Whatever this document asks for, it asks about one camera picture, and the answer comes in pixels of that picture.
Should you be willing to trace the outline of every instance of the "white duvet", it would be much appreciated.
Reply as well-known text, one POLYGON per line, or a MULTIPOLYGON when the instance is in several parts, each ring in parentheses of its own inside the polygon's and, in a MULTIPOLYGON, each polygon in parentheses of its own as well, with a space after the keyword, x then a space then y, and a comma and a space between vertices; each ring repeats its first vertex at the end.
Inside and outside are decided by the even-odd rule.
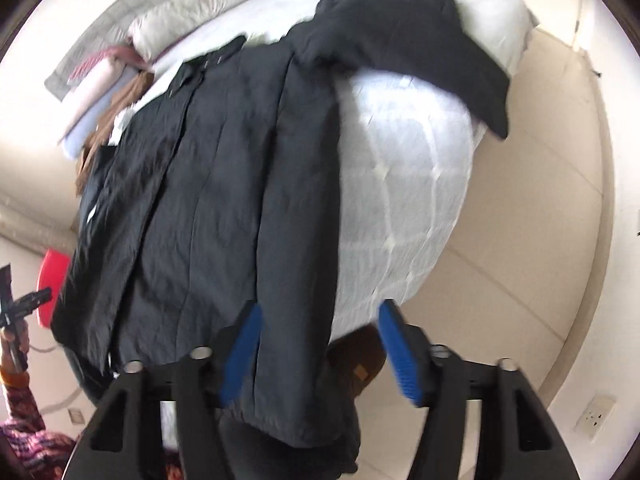
MULTIPOLYGON (((277 41, 318 1, 249 0, 206 23, 156 62, 159 78, 128 115, 163 93, 184 60, 238 34, 277 41)), ((456 1, 466 32, 513 75, 535 26, 523 1, 456 1)), ((336 83, 342 217, 332 338, 371 322, 382 299, 401 304, 418 291, 456 224, 486 129, 455 96, 408 76, 360 71, 336 83)))

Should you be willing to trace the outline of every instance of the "metal screw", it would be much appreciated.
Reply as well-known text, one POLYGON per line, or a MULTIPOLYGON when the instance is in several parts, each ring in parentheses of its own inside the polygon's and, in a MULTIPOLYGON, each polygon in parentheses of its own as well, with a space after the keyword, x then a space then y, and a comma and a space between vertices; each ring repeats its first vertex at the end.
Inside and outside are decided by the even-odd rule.
POLYGON ((194 348, 193 350, 191 350, 190 356, 191 359, 207 359, 209 357, 211 357, 211 354, 213 354, 211 348, 209 348, 208 346, 198 346, 197 348, 194 348))
POLYGON ((444 345, 433 345, 431 347, 431 355, 434 357, 440 357, 446 359, 451 355, 451 350, 444 345))
POLYGON ((142 361, 130 361, 124 365, 124 372, 126 374, 137 374, 144 368, 142 361))
POLYGON ((500 359, 498 366, 506 372, 515 372, 518 369, 518 363, 510 358, 500 359))

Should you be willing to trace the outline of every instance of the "white pillow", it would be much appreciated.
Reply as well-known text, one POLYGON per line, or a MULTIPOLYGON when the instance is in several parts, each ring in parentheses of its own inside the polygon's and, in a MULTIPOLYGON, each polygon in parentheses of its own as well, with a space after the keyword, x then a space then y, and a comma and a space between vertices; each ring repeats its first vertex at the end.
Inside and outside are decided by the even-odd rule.
POLYGON ((129 26, 129 37, 149 62, 192 30, 244 1, 169 0, 137 17, 129 26))

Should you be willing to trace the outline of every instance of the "handle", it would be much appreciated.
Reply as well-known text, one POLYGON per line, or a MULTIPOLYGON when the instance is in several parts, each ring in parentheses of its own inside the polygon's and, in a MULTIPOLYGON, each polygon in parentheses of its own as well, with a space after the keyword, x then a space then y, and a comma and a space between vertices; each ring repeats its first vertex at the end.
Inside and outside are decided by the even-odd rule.
POLYGON ((9 350, 11 351, 11 359, 14 361, 15 372, 21 374, 26 372, 29 365, 27 364, 27 356, 24 352, 20 351, 20 339, 18 338, 18 331, 15 325, 12 323, 7 327, 7 330, 14 335, 14 340, 9 343, 9 350))

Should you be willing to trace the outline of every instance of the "floor tile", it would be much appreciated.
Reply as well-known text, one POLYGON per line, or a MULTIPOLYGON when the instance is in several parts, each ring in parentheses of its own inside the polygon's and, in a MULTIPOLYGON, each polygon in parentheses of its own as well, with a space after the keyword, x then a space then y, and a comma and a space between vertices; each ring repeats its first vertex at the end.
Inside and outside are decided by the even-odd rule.
POLYGON ((356 400, 362 443, 360 458, 394 480, 405 480, 422 434, 426 410, 406 400, 387 363, 356 400))
POLYGON ((534 72, 517 74, 508 96, 511 131, 546 144, 602 192, 600 122, 593 102, 574 88, 553 86, 534 72))
POLYGON ((478 458, 481 407, 482 403, 479 400, 473 400, 466 404, 465 442, 460 460, 460 475, 469 471, 476 464, 478 458))
POLYGON ((462 472, 460 474, 460 480, 474 480, 475 477, 476 477, 476 468, 475 467, 472 467, 472 468, 468 469, 466 472, 462 472))
POLYGON ((433 343, 449 346, 464 359, 488 364, 515 359, 535 387, 562 348, 529 310, 450 249, 402 312, 433 343))
POLYGON ((533 31, 516 77, 523 74, 544 79, 550 86, 563 88, 578 100, 591 103, 594 99, 590 84, 593 74, 585 58, 544 32, 533 31))
POLYGON ((513 129, 544 142, 602 192, 600 122, 587 60, 536 32, 511 82, 513 129))
POLYGON ((590 274, 602 197, 521 130, 486 136, 449 245, 566 338, 590 274))
POLYGON ((355 475, 342 475, 340 480, 395 480, 377 471, 362 460, 358 460, 358 472, 355 475))

